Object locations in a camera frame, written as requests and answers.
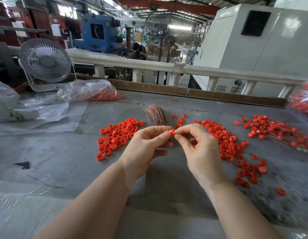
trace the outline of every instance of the red steel beam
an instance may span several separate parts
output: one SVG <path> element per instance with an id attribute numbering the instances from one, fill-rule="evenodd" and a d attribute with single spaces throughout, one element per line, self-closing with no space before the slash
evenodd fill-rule
<path id="1" fill-rule="evenodd" d="M 194 14 L 207 14 L 216 15 L 216 12 L 220 9 L 213 5 L 194 5 L 185 4 L 178 1 L 158 1 L 158 0 L 118 0 L 123 6 L 128 7 L 146 7 L 151 9 L 151 6 L 157 8 L 166 9 L 170 12 L 183 11 Z"/>

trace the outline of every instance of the forearm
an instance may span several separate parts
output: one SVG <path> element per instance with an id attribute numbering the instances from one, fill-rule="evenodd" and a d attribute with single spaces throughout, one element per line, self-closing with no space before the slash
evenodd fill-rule
<path id="1" fill-rule="evenodd" d="M 129 193 L 119 160 L 33 238 L 112 238 Z"/>
<path id="2" fill-rule="evenodd" d="M 207 189 L 227 239 L 282 239 L 275 228 L 230 181 Z"/>

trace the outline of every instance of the standing fan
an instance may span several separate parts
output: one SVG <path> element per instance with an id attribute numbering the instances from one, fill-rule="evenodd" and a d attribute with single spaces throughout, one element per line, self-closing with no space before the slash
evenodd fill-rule
<path id="1" fill-rule="evenodd" d="M 185 66 L 195 55 L 196 46 L 194 40 L 191 40 L 191 35 L 183 30 L 169 28 L 172 25 L 171 14 L 161 14 L 152 12 L 146 19 L 142 45 L 146 46 L 147 56 L 149 60 L 167 63 L 182 63 L 180 66 Z M 156 84 L 158 84 L 159 72 L 157 72 Z M 167 72 L 164 76 L 164 85 L 166 85 Z"/>
<path id="2" fill-rule="evenodd" d="M 74 69 L 73 59 L 60 45 L 41 38 L 30 39 L 22 44 L 19 64 L 24 69 L 30 87 L 36 92 L 58 90 L 66 84 L 60 82 L 70 74 L 71 64 Z M 42 80 L 44 84 L 38 85 L 34 79 Z"/>

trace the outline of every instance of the blue machine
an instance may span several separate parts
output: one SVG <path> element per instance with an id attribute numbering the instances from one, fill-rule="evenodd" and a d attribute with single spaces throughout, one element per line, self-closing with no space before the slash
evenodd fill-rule
<path id="1" fill-rule="evenodd" d="M 76 48 L 111 53 L 118 49 L 123 38 L 118 36 L 119 20 L 104 15 L 86 13 L 81 17 L 82 39 L 73 40 Z"/>

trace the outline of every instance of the person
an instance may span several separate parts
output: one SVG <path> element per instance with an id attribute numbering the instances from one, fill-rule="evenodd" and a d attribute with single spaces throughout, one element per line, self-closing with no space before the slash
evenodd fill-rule
<path id="1" fill-rule="evenodd" d="M 158 156 L 170 148 L 169 126 L 137 131 L 122 156 L 33 239 L 113 238 L 120 215 L 135 181 Z M 189 170 L 210 198 L 227 239 L 282 239 L 244 194 L 226 177 L 217 140 L 200 124 L 175 130 Z M 190 137 L 195 137 L 194 147 Z"/>
<path id="2" fill-rule="evenodd" d="M 140 57 L 142 56 L 147 58 L 146 49 L 143 45 L 139 45 L 138 43 L 133 43 L 132 50 L 135 51 L 135 59 L 139 60 Z"/>

